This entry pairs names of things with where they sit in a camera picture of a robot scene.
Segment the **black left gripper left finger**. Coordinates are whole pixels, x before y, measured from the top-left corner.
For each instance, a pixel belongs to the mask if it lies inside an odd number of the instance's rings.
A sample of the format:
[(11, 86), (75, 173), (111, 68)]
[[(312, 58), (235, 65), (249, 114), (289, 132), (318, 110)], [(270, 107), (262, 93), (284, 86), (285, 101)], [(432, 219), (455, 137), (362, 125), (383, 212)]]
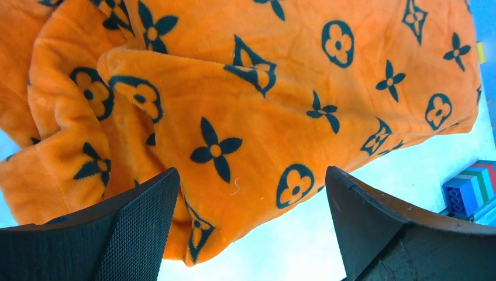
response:
[(179, 185), (170, 168), (45, 224), (1, 229), (1, 279), (156, 280)]

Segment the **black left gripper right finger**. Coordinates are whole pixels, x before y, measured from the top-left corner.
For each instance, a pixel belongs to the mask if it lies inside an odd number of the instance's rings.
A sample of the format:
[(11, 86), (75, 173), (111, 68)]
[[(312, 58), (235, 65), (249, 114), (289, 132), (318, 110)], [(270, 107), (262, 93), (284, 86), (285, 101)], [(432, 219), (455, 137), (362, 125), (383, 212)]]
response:
[(433, 213), (336, 166), (326, 192), (347, 280), (494, 280), (495, 228)]

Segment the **orange patterned pillowcase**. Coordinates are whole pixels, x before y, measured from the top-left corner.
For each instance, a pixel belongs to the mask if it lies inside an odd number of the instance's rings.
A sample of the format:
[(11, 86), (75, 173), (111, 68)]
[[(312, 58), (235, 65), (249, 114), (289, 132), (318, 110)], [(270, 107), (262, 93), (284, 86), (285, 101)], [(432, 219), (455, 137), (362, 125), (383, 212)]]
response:
[(164, 259), (212, 259), (352, 172), (469, 132), (469, 1), (2, 1), (1, 190), (43, 224), (175, 167)]

